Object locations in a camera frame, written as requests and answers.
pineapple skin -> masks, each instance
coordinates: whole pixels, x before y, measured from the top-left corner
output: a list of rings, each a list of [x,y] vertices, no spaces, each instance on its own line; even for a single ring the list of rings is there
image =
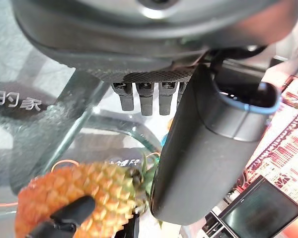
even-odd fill
[[[133,217],[135,189],[127,169],[107,163],[63,167],[33,179],[18,195],[16,238],[24,238],[51,214],[84,195],[96,207],[75,238],[110,238]]]

glass tabletop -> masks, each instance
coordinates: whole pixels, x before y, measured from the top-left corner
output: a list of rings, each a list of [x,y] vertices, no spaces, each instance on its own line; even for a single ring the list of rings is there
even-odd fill
[[[135,110],[123,112],[109,84],[34,49],[10,2],[0,1],[0,238],[14,237],[18,192],[55,164],[108,161],[137,167],[144,156],[159,153],[176,99],[170,115],[160,116],[157,91],[153,116],[141,116],[136,93]]]

black plastic housing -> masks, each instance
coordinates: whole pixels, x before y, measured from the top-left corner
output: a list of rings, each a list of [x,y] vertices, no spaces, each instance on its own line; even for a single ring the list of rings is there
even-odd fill
[[[187,58],[191,66],[207,49],[269,45],[298,19],[298,0],[223,0],[202,8],[196,20],[177,23],[130,20],[75,0],[12,3],[23,33],[40,51],[105,81],[122,74],[114,82],[131,72],[186,66]]]
[[[273,85],[254,86],[222,85],[227,93],[209,69],[197,68],[155,173],[150,209],[156,218],[192,224],[234,185],[279,106],[280,93]]]

